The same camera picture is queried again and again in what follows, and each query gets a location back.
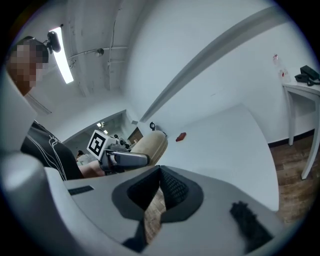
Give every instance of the white table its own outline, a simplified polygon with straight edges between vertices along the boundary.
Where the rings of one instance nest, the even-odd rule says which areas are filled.
[[[176,142],[183,132],[184,140]],[[270,210],[279,209],[278,178],[270,149],[243,105],[173,132],[157,164],[231,183]]]
[[[289,145],[291,146],[294,143],[294,136],[295,136],[295,102],[293,100],[292,94],[297,94],[303,96],[307,99],[314,101],[315,103],[315,127],[314,127],[314,136],[312,147],[310,150],[309,158],[306,162],[306,165],[303,169],[301,174],[301,178],[305,179],[311,167],[315,161],[319,142],[320,142],[320,134],[319,134],[319,127],[320,127],[320,85],[313,85],[307,86],[306,83],[302,82],[290,82],[282,84],[285,90],[287,105],[288,105],[288,114],[289,114]]]

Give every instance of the beige cushion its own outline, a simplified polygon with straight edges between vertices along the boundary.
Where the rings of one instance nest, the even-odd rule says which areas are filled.
[[[166,135],[162,131],[155,130],[140,139],[131,153],[148,155],[150,157],[149,166],[154,166],[166,151],[167,146]]]

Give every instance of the hand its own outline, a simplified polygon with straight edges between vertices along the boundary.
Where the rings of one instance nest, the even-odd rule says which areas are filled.
[[[106,176],[100,168],[98,160],[92,161],[86,165],[78,166],[84,178],[95,178]]]

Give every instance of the black shirt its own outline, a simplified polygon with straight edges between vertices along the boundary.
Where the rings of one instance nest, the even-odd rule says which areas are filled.
[[[83,178],[70,149],[36,121],[28,131],[21,151],[34,156],[45,167],[57,169],[64,181]]]

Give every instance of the wooden floor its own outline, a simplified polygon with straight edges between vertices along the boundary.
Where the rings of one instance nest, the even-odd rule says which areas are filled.
[[[278,178],[279,211],[277,215],[286,225],[303,218],[315,200],[320,185],[320,151],[311,172],[304,180],[301,173],[307,162],[313,136],[295,141],[292,146],[281,145],[270,149]],[[148,243],[161,228],[161,214],[166,211],[164,195],[157,192],[144,213],[145,235]]]

